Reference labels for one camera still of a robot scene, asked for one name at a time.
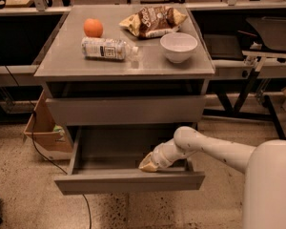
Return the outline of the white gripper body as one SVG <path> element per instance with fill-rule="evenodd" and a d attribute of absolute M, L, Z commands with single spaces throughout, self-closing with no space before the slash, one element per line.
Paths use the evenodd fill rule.
<path fill-rule="evenodd" d="M 185 151 L 173 139 L 157 145 L 151 154 L 151 163 L 156 170 L 168 168 L 177 160 L 185 158 Z"/>

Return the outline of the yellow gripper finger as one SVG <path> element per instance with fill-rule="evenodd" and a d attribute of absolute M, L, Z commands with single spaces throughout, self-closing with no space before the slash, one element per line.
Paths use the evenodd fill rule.
<path fill-rule="evenodd" d="M 148 153 L 140 162 L 138 168 L 143 172 L 154 173 L 158 167 L 152 162 L 152 153 Z"/>

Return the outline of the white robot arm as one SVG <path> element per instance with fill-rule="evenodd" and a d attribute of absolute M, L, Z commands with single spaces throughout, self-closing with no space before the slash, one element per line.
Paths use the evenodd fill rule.
<path fill-rule="evenodd" d="M 245 175 L 242 229 L 286 229 L 286 140 L 269 140 L 255 147 L 183 126 L 171 140 L 148 153 L 139 169 L 156 172 L 196 152 Z"/>

